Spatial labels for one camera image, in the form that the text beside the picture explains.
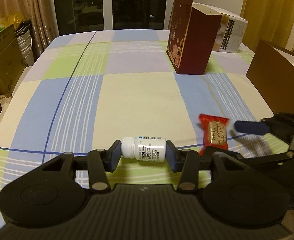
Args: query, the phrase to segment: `wrapped candy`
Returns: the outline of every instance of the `wrapped candy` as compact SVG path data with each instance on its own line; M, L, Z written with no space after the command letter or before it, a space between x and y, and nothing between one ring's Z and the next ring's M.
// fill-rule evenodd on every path
M206 146L228 150L226 125L229 119L208 114L200 114L198 118L204 130L204 147L199 155L203 155Z

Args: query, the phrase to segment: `qr code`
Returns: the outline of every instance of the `qr code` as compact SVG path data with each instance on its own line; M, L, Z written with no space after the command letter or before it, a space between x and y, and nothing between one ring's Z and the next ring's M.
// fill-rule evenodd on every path
M151 159L151 153L150 152L142 152L141 153L141 158L143 160L150 160Z

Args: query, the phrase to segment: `glass door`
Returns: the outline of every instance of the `glass door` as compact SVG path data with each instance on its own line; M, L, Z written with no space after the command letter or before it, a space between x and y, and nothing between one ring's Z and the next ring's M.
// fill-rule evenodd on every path
M164 28L166 0L113 0L113 29Z
M174 0L50 0L60 35L112 29L167 30Z
M102 0L54 0L60 35L104 30Z

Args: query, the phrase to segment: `checkered tablecloth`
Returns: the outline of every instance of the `checkered tablecloth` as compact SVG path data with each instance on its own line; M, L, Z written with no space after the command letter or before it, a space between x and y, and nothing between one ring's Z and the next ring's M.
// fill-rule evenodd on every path
M245 157L278 153L272 136L238 134L236 120L272 115L245 74L253 53L213 52L204 76L177 75L166 55L168 31L116 30L56 38L18 88L0 125L0 189L56 155L85 155L125 136L160 136L199 150L198 114L230 118L228 146ZM210 182L199 173L199 186ZM166 163L121 159L115 183L172 183ZM88 173L76 181L88 187ZM0 214L0 226L4 223Z

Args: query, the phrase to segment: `cardboard box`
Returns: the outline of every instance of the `cardboard box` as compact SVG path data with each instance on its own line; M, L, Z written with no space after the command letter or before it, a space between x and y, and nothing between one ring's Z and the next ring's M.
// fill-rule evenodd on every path
M14 27L10 25L0 33L0 95L12 94L24 69Z
M260 40L246 76L274 114L294 114L294 53Z
M243 40L248 21L224 9L205 4L201 5L222 14L220 27L212 51L238 53L238 48Z
M167 54L178 74L203 75L212 50L238 51L247 21L192 1L174 1Z

